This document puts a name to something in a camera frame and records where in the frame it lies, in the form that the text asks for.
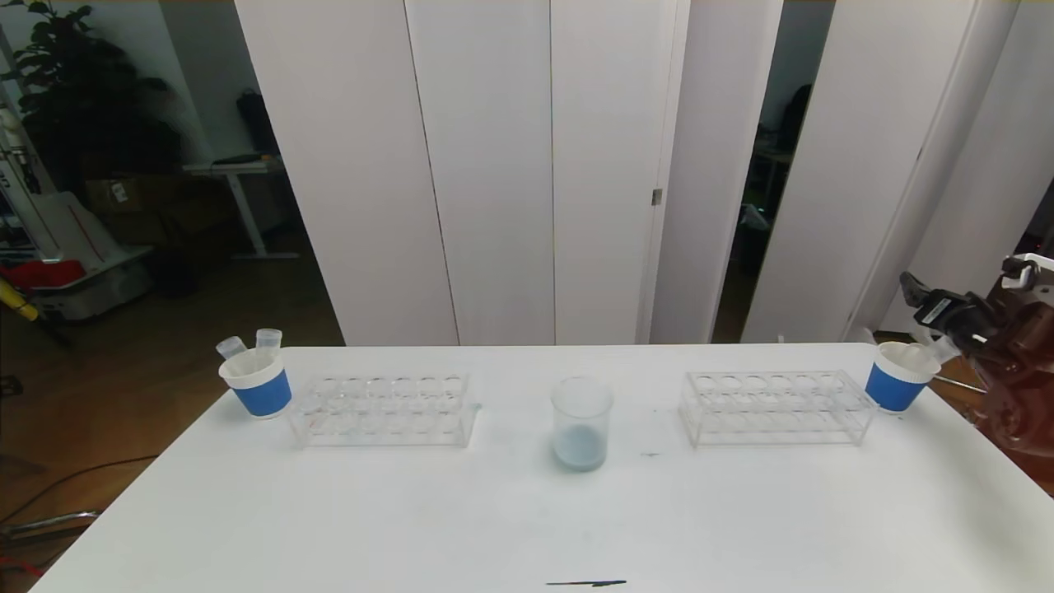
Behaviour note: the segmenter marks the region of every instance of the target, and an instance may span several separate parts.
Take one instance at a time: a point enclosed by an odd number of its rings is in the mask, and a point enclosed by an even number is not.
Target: potted plant
[[[140,77],[123,50],[94,34],[84,22],[91,6],[62,15],[44,1],[4,5],[41,17],[31,43],[14,53],[15,71],[0,78],[24,83],[22,125],[59,189],[81,193],[87,161],[97,177],[179,162],[179,133],[150,110],[150,95],[168,84]]]

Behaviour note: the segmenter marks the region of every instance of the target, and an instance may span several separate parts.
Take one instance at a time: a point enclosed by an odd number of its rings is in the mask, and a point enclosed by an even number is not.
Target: blue liquid
[[[575,472],[592,472],[607,458],[604,437],[584,424],[575,424],[555,435],[552,449],[560,461]]]

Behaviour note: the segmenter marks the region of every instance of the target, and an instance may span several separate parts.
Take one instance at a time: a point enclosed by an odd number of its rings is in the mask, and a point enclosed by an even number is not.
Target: cardboard box
[[[228,203],[206,196],[173,201],[153,212],[105,214],[102,221],[118,242],[183,246],[196,235],[236,217]]]
[[[87,202],[96,214],[148,212],[179,197],[182,175],[136,175],[87,181]]]
[[[165,205],[194,197],[212,197],[234,207],[223,181],[191,175],[130,175],[86,182],[87,202],[98,215],[157,212]]]

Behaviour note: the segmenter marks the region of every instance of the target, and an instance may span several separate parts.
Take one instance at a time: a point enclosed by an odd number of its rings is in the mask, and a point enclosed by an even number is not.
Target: cabinet door
[[[237,7],[345,341],[456,344],[403,6]]]
[[[638,341],[684,55],[679,4],[686,20],[683,0],[551,4],[558,344]]]
[[[406,11],[461,344],[552,344],[549,2]]]

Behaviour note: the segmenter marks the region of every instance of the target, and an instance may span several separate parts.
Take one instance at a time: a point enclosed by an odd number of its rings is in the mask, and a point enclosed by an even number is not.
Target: blue cup
[[[864,391],[882,410],[903,412],[940,371],[940,362],[914,344],[886,342],[878,348]]]
[[[278,416],[293,396],[281,357],[275,357],[268,367],[255,371],[255,351],[246,351],[228,359],[220,365],[219,376],[253,418],[267,420]]]

